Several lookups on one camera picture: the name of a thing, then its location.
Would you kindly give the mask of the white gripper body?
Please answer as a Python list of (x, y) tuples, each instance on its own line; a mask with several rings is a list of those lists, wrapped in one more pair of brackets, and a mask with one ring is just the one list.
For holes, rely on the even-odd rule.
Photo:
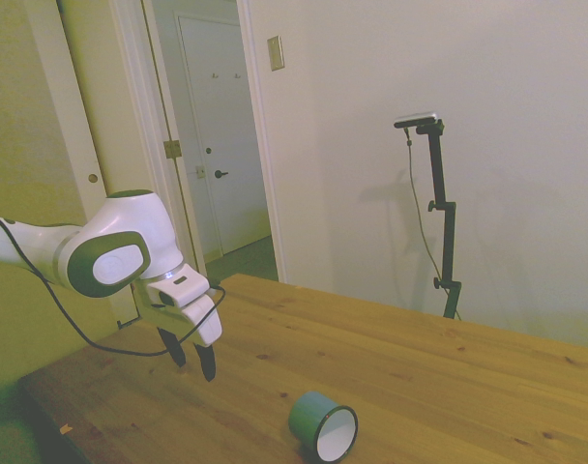
[(194, 343), (211, 346), (222, 334), (221, 320), (214, 308), (207, 282), (138, 282), (135, 287), (139, 313), (158, 328)]

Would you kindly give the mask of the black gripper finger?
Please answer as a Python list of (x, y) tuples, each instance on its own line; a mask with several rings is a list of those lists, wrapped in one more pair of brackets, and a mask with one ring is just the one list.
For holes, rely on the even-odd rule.
[(199, 357), (201, 371), (207, 382), (212, 382), (216, 377), (216, 356), (213, 346), (203, 346), (197, 343), (193, 344), (197, 356)]
[(171, 359), (179, 367), (184, 366), (186, 364), (186, 354), (177, 335), (162, 328), (158, 328), (158, 332)]

